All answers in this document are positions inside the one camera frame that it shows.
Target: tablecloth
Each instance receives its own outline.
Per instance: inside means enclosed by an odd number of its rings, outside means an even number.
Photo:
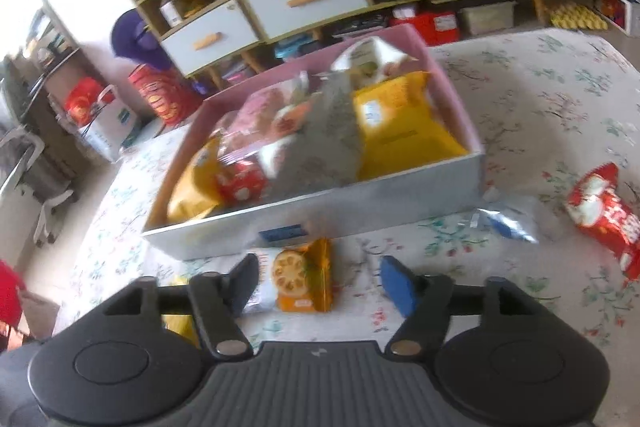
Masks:
[[[469,229],[456,214],[336,239],[335,310],[326,315],[266,312],[240,325],[264,340],[375,339],[401,323],[377,280],[382,255],[424,273],[480,284],[513,280],[603,350],[609,392],[596,423],[640,425],[640,285],[625,281],[605,248],[569,223],[562,199],[603,162],[621,168],[620,194],[640,210],[640,73],[596,36],[546,29],[433,49],[466,103],[486,146],[486,179],[500,190],[534,194],[561,234],[526,245]],[[238,255],[174,261],[139,236],[146,213],[186,129],[141,146],[120,168],[88,230],[56,331],[140,275],[161,283],[207,270],[228,271]]]

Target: purple hat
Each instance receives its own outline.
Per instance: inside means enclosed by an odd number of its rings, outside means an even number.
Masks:
[[[116,57],[149,64],[159,71],[174,66],[135,9],[124,12],[113,25],[111,47]]]

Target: yellow egg tray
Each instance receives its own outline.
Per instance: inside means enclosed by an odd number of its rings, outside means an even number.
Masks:
[[[591,9],[575,2],[567,2],[549,10],[549,18],[556,28],[565,30],[606,30],[607,22]]]

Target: wooden cabinet leg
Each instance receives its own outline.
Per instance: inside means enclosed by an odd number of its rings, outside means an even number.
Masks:
[[[262,73],[264,71],[264,68],[254,57],[254,54],[252,52],[242,52],[240,56],[247,64],[249,64],[253,68],[256,73]]]
[[[545,0],[533,0],[533,7],[536,10],[536,17],[538,18],[538,22],[543,26],[546,26]]]
[[[222,79],[215,66],[210,66],[209,68],[207,68],[207,73],[209,73],[211,80],[213,80],[213,83],[216,84],[216,87],[219,91],[225,89],[225,81]]]

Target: red box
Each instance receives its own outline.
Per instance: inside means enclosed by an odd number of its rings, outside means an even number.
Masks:
[[[391,19],[390,24],[411,24],[430,46],[457,42],[460,31],[455,12],[424,12],[409,19]]]

